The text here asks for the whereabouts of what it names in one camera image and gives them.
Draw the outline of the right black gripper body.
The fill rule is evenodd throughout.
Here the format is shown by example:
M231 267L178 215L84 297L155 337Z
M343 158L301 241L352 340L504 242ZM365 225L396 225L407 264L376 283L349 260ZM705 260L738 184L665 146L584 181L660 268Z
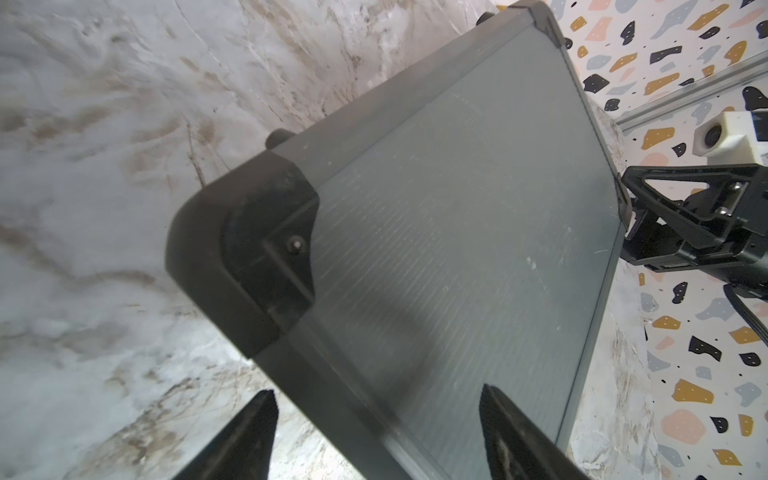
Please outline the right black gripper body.
M767 299L767 181L745 183L732 228L717 247L697 249L695 269L732 284L742 296Z

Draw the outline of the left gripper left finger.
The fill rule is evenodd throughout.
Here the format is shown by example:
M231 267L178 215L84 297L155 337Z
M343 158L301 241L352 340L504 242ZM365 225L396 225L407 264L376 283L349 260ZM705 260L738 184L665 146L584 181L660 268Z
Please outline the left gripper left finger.
M274 391L259 391L174 480L267 480L278 418Z

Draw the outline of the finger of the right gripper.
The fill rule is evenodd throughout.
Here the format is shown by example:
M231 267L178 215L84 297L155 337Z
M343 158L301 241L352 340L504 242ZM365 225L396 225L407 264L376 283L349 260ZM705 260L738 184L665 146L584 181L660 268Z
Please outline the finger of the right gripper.
M625 171L622 182L642 205L675 226L767 226L764 166L635 166Z
M660 220L649 210L634 209L620 257L649 270L695 270L706 263L701 252Z

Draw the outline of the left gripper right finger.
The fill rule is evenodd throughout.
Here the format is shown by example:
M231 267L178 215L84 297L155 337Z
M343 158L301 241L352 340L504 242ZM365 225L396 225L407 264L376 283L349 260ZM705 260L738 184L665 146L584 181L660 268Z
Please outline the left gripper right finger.
M483 386L479 414L493 480L587 480L499 388Z

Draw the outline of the grey poker set case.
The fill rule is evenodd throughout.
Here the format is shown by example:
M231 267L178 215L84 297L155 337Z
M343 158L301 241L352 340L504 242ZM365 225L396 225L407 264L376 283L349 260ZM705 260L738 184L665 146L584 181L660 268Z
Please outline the grey poker set case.
M520 1L194 195L179 287L369 479L490 479L499 388L565 454L626 194Z

